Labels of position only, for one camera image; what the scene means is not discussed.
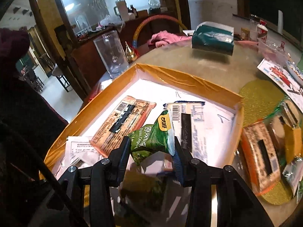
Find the maroon hat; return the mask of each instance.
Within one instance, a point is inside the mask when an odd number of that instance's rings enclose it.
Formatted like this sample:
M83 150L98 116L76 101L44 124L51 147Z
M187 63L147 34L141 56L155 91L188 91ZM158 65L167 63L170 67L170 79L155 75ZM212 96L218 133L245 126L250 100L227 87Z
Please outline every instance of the maroon hat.
M28 51L29 42L26 31L0 28L0 76L13 77L16 62Z

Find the metal bolt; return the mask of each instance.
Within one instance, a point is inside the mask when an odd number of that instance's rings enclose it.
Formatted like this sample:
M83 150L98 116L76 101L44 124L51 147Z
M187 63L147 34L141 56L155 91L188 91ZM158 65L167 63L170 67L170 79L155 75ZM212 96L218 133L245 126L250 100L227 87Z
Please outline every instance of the metal bolt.
M228 171L228 172L231 172L231 171L234 170L234 168L230 165L227 165L227 166L225 166L225 170Z
M75 166L70 166L69 168L68 168L68 170L69 170L69 172L74 172L75 170L76 170L76 167Z
M192 164L194 164L194 165L197 165L197 164L199 164L200 163L200 160L199 159L197 159L197 158L193 158L193 159L191 159L191 161L190 161Z
M107 165L110 162L110 160L108 158L104 158L101 160L101 163L104 165Z

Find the white cylinder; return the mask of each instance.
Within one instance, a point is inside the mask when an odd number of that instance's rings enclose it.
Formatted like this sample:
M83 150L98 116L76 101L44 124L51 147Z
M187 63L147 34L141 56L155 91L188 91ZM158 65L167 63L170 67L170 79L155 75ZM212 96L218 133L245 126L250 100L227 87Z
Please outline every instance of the white cylinder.
M283 12L278 10L278 33L283 33Z

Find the white floor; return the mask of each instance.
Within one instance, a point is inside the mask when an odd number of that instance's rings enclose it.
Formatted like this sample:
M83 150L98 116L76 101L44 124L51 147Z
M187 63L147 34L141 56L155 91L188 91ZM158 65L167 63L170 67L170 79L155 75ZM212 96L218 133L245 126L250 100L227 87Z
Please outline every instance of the white floor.
M83 103L77 93L70 86L69 92L63 88L58 79L51 76L44 82L41 96L69 123L77 115Z

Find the clear plastic cup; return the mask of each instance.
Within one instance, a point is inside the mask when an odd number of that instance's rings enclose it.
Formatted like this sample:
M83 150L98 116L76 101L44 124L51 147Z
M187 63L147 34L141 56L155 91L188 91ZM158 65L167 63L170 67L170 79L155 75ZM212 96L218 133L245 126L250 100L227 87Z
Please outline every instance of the clear plastic cup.
M117 31L105 33L94 40L94 44L111 78L118 77L128 69L128 61Z

